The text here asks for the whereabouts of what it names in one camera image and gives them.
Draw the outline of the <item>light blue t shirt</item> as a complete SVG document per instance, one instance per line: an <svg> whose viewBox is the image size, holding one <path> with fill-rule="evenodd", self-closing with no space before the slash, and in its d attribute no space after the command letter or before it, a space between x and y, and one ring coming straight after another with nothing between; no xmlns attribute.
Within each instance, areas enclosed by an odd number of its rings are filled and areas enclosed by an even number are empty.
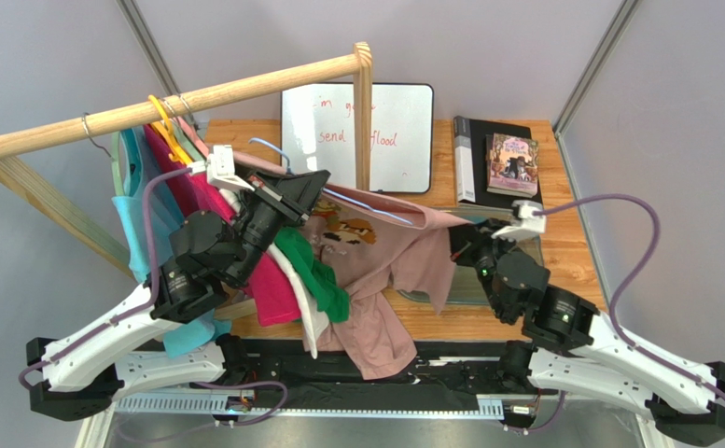
<svg viewBox="0 0 725 448"><path fill-rule="evenodd" d="M143 193L150 180L162 174L146 142L143 128L120 132L124 149L124 188L126 195L113 197L122 229L128 243L129 268L139 283L144 283L151 270L144 225ZM172 256L169 235L179 229L185 217L165 185L158 185L151 193L149 204L156 247L157 261L163 263ZM213 310L195 320L162 335L162 343L169 357L185 355L200 346L230 333L231 323L215 319Z"/></svg>

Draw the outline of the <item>clear blue plastic tub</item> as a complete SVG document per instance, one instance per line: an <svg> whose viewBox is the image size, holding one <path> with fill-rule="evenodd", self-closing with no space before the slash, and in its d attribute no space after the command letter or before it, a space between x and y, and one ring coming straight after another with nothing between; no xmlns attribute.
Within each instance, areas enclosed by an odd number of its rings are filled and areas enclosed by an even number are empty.
<svg viewBox="0 0 725 448"><path fill-rule="evenodd" d="M509 212L505 209L486 207L436 207L450 215L461 217L473 223L482 222L488 218L508 219ZM539 265L544 265L541 252L540 237L536 236L530 240L522 240L517 246L526 254L531 256ZM475 270L469 267L457 266L454 272L451 288L446 300L447 305L482 305L488 306L488 300L477 279Z"/></svg>

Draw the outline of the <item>yellow plastic hanger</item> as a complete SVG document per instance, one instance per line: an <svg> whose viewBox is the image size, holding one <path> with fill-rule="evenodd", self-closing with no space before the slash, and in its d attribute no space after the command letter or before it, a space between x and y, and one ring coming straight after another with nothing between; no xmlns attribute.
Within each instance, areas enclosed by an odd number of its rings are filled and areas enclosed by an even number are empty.
<svg viewBox="0 0 725 448"><path fill-rule="evenodd" d="M154 121L150 126L164 140L169 148L169 159L183 165L190 165L193 159L180 145L174 134L174 125L164 110L160 100L155 95L148 95L148 101L153 105L157 113L160 115L158 121Z"/></svg>

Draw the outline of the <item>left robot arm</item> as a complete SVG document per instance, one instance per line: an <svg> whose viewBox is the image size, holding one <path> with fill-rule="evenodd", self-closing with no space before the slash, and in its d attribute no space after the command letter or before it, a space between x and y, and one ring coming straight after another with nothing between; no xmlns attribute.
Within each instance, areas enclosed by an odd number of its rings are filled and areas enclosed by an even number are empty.
<svg viewBox="0 0 725 448"><path fill-rule="evenodd" d="M329 177L326 170L251 170L237 181L240 213L229 219L211 210L188 216L171 234L172 256L154 262L146 280L115 308L68 337L27 343L26 369L42 375L26 385L31 410L71 422L166 386L254 388L237 336L222 335L177 357L146 352L143 345L216 309L226 287L247 287L278 232L307 221Z"/></svg>

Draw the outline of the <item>pale green hanger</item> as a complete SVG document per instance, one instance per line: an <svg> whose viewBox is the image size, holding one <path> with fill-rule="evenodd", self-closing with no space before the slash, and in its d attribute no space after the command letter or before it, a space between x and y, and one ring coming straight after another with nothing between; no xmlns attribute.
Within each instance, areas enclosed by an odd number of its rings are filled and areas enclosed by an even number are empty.
<svg viewBox="0 0 725 448"><path fill-rule="evenodd" d="M169 103L165 99L159 99L162 106L168 110L168 116L171 119L173 125L174 125L174 134L180 145L186 150L186 152L190 155L190 157L193 159L193 162L195 161L205 161L205 158L202 156L200 151L195 147L194 142L187 136L186 132L184 131L180 118L174 115L174 108L169 105Z"/></svg>

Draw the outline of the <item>light blue wire hanger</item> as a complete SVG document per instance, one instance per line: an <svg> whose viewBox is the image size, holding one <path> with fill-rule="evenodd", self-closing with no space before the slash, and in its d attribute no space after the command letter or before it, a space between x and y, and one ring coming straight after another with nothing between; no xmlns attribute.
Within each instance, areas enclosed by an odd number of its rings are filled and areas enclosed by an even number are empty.
<svg viewBox="0 0 725 448"><path fill-rule="evenodd" d="M268 147L269 149L273 150L274 152L276 152L277 154L279 154L282 159L284 159L286 161L286 165L285 165L286 173L288 175L295 175L296 174L294 172L294 170L292 169L292 167L291 167L291 160L290 160L290 158L278 146L274 145L273 143L271 143L271 142L269 142L267 140L264 140L264 139L261 139L261 138L258 138L258 137L252 137L252 138L250 138L248 140L248 143L249 144L261 144L261 145L263 145L265 147ZM356 206L359 206L359 207L361 207L363 209L366 209L366 210L370 211L373 214L381 215L381 216L384 216L384 217L390 217L390 218L392 218L392 219L394 219L396 221L399 221L399 222L401 222L403 224L406 224L407 226L412 226L413 225L413 223L411 221L409 221L408 219L406 219L404 217L397 216L397 215L395 215L393 213L390 213L390 212L387 212L387 211L384 211L384 210L376 209L376 208L370 206L367 203L363 203L363 202L358 201L356 199L353 199L351 197L348 197L348 196L345 196L343 194L340 194L339 192L337 192L335 190L332 190L332 189L328 189L326 187L323 187L323 191L326 194L328 194L329 196L331 196L331 197L333 197L335 199L339 199L339 200L345 201L347 203L354 204Z"/></svg>

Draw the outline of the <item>white board with red writing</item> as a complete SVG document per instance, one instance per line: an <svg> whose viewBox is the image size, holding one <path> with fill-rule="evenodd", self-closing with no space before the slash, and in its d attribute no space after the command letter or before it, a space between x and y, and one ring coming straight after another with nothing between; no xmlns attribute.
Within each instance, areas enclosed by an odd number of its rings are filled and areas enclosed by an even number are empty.
<svg viewBox="0 0 725 448"><path fill-rule="evenodd" d="M434 92L427 84L372 87L372 191L425 193L431 185ZM318 83L281 93L284 166L301 174L331 172L331 181L356 185L354 87Z"/></svg>

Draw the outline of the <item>black binder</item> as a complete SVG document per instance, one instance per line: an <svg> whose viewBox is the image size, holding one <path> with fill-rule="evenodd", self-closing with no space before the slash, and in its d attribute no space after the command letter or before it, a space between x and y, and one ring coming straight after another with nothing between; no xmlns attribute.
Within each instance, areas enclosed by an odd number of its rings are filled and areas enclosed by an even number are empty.
<svg viewBox="0 0 725 448"><path fill-rule="evenodd" d="M460 206L508 211L518 200L543 203L538 141L529 128L456 116L453 132Z"/></svg>

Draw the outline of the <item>white t shirt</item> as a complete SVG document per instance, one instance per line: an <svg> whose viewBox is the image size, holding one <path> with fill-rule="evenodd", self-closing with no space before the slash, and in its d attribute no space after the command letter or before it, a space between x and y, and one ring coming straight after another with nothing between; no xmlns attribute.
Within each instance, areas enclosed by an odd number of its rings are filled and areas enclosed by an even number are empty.
<svg viewBox="0 0 725 448"><path fill-rule="evenodd" d="M242 292L254 301L262 327L300 320L306 350L312 358L318 358L318 339L328 328L328 317L317 310L314 297L274 243Z"/></svg>

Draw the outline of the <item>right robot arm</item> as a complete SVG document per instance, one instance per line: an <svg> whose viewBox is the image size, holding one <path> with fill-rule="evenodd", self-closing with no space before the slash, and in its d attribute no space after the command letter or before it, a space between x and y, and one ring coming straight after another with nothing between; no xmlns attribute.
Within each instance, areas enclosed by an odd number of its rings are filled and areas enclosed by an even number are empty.
<svg viewBox="0 0 725 448"><path fill-rule="evenodd" d="M598 399L652 422L663 435L708 447L725 439L725 363L698 363L632 333L577 294L550 283L550 272L502 238L490 219L450 229L451 259L475 271L495 317L523 323L496 380L510 392L550 389Z"/></svg>

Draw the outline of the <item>green t shirt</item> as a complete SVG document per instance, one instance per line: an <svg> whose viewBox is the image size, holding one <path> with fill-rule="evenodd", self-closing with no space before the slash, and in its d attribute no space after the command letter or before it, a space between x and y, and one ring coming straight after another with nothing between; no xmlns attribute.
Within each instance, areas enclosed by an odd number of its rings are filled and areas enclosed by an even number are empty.
<svg viewBox="0 0 725 448"><path fill-rule="evenodd" d="M317 310L331 323L341 323L350 316L348 293L340 288L334 270L317 259L313 248L295 228L283 227L274 244L290 261L294 270L312 294Z"/></svg>

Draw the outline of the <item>pink hanger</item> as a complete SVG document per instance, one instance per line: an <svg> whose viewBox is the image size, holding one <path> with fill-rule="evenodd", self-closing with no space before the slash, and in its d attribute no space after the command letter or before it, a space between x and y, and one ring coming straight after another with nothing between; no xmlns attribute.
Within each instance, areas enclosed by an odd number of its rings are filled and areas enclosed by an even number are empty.
<svg viewBox="0 0 725 448"><path fill-rule="evenodd" d="M200 151L202 156L207 159L208 155L210 154L210 147L205 144L205 142L202 140L202 137L198 133L198 123L196 122L193 115L193 110L181 93L178 93L177 97L182 103L183 107L186 108L186 110L188 111L185 117L187 118L189 132L186 132L186 134L194 142L195 147Z"/></svg>

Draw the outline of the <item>magenta t shirt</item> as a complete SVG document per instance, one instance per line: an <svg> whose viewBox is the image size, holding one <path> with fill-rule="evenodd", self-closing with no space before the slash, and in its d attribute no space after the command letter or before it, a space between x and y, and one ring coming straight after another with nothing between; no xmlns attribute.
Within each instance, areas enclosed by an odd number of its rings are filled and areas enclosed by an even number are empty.
<svg viewBox="0 0 725 448"><path fill-rule="evenodd" d="M169 145L151 126L144 126L143 131L153 157L163 173L168 174L184 167L182 163L171 160ZM225 220L236 215L222 192L207 183L204 174L179 175L167 180L166 185L185 217L201 210L211 210ZM242 292L254 299L258 323L263 327L288 323L301 317L293 286L269 255L262 257Z"/></svg>

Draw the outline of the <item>dusty pink t shirt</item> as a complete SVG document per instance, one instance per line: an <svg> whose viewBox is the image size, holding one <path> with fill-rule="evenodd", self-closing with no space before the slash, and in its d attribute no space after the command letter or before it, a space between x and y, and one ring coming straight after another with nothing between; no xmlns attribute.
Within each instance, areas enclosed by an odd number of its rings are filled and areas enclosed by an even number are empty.
<svg viewBox="0 0 725 448"><path fill-rule="evenodd" d="M315 257L334 270L350 299L348 320L331 324L318 339L318 350L344 351L365 380L395 376L417 350L383 293L389 287L425 293L440 313L455 270L448 229L465 221L378 193L327 188L413 223L407 226L323 192L307 222L295 228Z"/></svg>

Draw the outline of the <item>sage green hanger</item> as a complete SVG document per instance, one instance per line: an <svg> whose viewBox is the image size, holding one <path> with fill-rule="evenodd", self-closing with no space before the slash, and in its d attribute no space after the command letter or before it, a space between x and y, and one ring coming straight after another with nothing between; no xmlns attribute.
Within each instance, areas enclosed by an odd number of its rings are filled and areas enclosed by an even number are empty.
<svg viewBox="0 0 725 448"><path fill-rule="evenodd" d="M122 162L121 162L121 137L119 132L111 134L111 146L105 147L98 144L91 134L91 128L87 122L87 117L90 115L89 112L83 112L81 114L81 125L86 134L87 139L94 147L100 148L103 153L110 159L110 170L112 175L112 185L115 197L125 196L124 178L122 173Z"/></svg>

